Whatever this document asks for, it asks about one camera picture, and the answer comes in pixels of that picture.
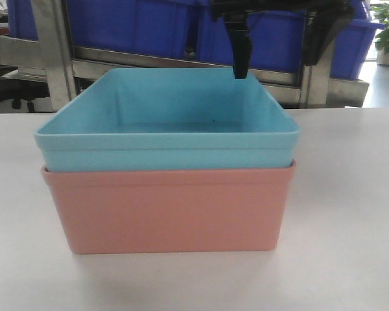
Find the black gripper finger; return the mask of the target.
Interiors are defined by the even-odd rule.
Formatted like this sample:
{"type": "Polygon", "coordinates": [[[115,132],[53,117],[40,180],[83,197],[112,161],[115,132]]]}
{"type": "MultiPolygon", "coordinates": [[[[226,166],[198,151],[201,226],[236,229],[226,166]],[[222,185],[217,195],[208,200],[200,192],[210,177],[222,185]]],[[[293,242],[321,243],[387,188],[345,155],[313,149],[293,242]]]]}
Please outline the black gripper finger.
{"type": "Polygon", "coordinates": [[[252,55],[248,15],[239,12],[226,14],[224,24],[231,43],[234,78],[245,79],[248,75],[252,55]]]}

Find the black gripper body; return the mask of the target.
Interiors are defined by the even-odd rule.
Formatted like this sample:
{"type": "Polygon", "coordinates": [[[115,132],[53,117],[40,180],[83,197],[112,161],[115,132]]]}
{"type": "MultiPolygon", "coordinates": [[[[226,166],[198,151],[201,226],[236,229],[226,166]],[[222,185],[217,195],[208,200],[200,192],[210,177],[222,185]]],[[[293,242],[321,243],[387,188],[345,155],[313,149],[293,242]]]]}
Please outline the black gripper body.
{"type": "Polygon", "coordinates": [[[306,66],[318,64],[328,45],[352,21],[350,1],[210,1],[212,20],[226,14],[261,13],[271,10],[304,11],[305,31],[301,59],[306,66]]]}

